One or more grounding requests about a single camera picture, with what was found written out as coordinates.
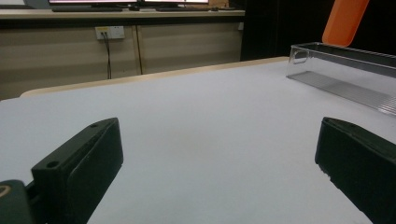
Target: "beige wall panel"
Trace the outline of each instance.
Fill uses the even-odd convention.
[[[113,77],[138,75],[132,28],[110,40]],[[23,92],[107,78],[107,51],[94,28],[3,30],[0,100]]]
[[[143,73],[239,62],[238,23],[141,26]]]

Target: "screw hole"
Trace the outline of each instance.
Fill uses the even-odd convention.
[[[54,168],[55,166],[57,166],[59,164],[58,161],[52,161],[50,163],[47,164],[47,168]]]
[[[10,186],[7,185],[0,186],[0,198],[8,194],[10,191],[11,191]]]

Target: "monitor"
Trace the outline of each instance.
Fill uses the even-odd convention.
[[[137,0],[49,0],[51,6],[116,6],[136,2]]]
[[[142,0],[142,5],[209,5],[209,0]]]

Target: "black plastic part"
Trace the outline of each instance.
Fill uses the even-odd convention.
[[[396,145],[355,124],[324,118],[315,162],[375,224],[396,223]]]
[[[123,162],[120,126],[85,128],[32,168],[48,223],[87,223]]]
[[[0,182],[0,223],[36,223],[26,189],[20,180]]]

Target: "computer screen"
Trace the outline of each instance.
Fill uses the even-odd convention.
[[[137,0],[49,0],[49,4],[56,5],[126,5],[136,3]]]
[[[180,4],[180,5],[208,5],[209,0],[144,0],[144,3],[164,3],[164,4]]]

